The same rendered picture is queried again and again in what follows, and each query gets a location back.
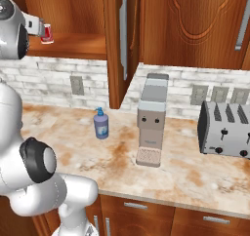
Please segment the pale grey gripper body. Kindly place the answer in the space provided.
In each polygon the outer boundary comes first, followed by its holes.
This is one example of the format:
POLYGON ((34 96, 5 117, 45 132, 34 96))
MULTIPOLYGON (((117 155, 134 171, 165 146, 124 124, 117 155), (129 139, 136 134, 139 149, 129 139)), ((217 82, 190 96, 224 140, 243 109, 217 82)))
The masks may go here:
POLYGON ((45 37, 45 25, 43 19, 39 19, 39 37, 45 37))

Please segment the open wooden cabinet door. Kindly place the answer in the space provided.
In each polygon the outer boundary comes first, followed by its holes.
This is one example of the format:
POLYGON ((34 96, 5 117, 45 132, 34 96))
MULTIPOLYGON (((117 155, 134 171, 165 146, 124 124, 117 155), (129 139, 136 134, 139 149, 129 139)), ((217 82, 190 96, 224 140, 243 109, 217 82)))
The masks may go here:
POLYGON ((137 70, 140 59, 141 0, 127 0, 127 80, 120 59, 119 9, 122 0, 104 0, 104 27, 107 58, 109 107, 119 109, 137 70))

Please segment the carved wooden cabinet door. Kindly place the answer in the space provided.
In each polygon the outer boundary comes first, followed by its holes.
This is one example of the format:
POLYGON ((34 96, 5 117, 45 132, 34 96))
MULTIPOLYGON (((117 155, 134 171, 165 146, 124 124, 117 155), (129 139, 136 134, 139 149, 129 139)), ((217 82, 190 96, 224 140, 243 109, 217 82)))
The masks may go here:
POLYGON ((234 50, 246 3, 144 0, 144 63, 250 70, 250 22, 234 50))

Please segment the wooden base cabinet door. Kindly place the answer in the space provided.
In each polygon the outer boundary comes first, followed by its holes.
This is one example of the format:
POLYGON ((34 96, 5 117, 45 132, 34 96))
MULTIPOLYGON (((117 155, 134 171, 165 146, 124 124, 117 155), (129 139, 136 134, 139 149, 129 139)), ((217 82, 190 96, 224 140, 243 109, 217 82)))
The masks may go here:
POLYGON ((102 214, 102 206, 101 206, 101 198, 100 197, 98 197, 97 200, 91 206, 88 206, 86 208, 86 216, 89 219, 89 221, 95 226, 94 215, 98 216, 100 236, 105 236, 104 235, 103 214, 102 214))
POLYGON ((142 216, 109 214, 111 236, 171 236, 172 222, 142 216))

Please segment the red can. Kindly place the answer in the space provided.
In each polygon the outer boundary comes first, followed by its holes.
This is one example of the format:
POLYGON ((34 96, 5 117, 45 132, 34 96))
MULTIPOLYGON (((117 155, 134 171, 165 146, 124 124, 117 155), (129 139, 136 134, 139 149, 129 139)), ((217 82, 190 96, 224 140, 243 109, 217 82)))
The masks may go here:
POLYGON ((41 38, 42 44, 52 44, 54 42, 52 26, 45 24, 45 35, 41 38))

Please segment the purple soap dispenser bottle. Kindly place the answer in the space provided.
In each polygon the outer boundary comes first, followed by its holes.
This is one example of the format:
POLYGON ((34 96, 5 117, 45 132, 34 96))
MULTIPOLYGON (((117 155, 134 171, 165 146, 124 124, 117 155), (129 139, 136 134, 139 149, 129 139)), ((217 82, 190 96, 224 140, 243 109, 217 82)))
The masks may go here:
POLYGON ((97 114, 94 116, 94 126, 96 137, 105 139, 108 137, 108 116, 104 114, 101 107, 96 108, 97 114))

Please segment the grey coffee machine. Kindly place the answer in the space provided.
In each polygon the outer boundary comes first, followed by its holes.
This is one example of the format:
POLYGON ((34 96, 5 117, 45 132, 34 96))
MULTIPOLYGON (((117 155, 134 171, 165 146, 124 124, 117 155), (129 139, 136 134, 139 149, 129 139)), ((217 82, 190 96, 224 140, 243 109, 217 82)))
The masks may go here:
POLYGON ((149 73, 138 105, 139 150, 136 163, 158 168, 166 116, 168 74, 149 73))

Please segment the silver four-slot toaster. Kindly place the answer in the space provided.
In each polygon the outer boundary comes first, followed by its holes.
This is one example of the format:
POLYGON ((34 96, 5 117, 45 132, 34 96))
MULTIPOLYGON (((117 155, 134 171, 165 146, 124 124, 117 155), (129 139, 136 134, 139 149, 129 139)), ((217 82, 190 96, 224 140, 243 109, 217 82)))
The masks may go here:
POLYGON ((203 154, 250 160, 250 104, 203 101, 197 135, 203 154))

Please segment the wooden drawer front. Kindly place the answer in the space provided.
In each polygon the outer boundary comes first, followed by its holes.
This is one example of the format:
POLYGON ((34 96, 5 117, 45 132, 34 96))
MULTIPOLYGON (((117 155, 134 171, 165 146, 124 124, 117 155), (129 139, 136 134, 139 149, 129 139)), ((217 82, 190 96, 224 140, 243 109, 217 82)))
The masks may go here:
POLYGON ((175 213, 174 207, 158 205, 143 201, 136 201, 133 199, 108 196, 108 195, 101 195, 101 205, 102 205, 103 219, 105 215, 122 214, 125 216, 142 216, 145 218, 166 220, 173 223, 173 218, 175 213), (140 210, 140 209, 124 207, 123 204, 124 202, 147 205, 148 209, 140 210))
POLYGON ((250 219, 177 208, 171 236, 250 236, 250 219), (204 216, 228 219, 230 224, 206 221, 204 216))

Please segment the wooden wall cabinet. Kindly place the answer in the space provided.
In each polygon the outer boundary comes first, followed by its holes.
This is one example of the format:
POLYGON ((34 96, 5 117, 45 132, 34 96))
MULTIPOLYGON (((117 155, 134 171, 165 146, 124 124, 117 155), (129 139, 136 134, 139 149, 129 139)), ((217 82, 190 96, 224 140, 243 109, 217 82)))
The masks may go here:
POLYGON ((29 38, 31 56, 105 59, 104 0, 13 0, 52 26, 54 42, 29 38))

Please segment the grey wall outlet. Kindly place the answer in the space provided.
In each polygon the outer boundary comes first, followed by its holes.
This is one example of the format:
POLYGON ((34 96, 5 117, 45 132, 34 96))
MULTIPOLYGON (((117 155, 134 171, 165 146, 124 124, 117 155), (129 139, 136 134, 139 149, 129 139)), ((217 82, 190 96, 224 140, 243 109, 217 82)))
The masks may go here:
POLYGON ((83 96, 84 88, 81 76, 71 76, 70 77, 71 90, 74 95, 83 96))
POLYGON ((192 93, 190 96, 190 104, 200 105, 203 101, 206 100, 207 92, 208 92, 207 86, 194 85, 192 87, 192 93))
POLYGON ((231 103, 245 104, 248 100, 250 89, 234 88, 230 99, 231 103))
POLYGON ((214 102, 222 103, 225 102, 227 99, 227 95, 229 92, 228 87, 213 87, 213 92, 211 96, 211 100, 214 102))

